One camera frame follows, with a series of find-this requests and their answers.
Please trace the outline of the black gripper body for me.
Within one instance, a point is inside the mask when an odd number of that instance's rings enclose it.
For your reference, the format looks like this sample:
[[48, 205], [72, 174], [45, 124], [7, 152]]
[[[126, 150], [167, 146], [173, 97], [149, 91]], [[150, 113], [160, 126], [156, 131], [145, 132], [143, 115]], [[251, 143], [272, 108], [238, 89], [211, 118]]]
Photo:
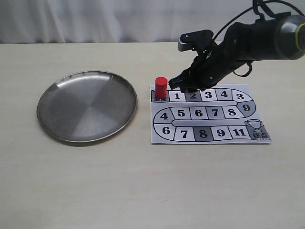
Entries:
[[206, 90], [217, 85], [240, 66], [241, 61], [234, 47], [220, 43], [208, 58], [197, 56], [191, 66], [183, 71], [183, 76], [188, 80], [187, 85]]

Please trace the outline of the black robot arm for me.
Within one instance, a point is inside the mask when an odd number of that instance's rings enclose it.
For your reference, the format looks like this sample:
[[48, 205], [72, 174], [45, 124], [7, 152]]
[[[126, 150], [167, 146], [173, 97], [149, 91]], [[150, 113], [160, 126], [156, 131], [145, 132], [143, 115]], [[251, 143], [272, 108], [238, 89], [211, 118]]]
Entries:
[[211, 30], [180, 36], [178, 50], [197, 52], [193, 63], [169, 80], [170, 88], [183, 93], [204, 91], [216, 86], [224, 77], [243, 65], [252, 71], [254, 61], [297, 60], [305, 54], [305, 18], [283, 15], [253, 24], [235, 22], [227, 29], [220, 44], [213, 41]]

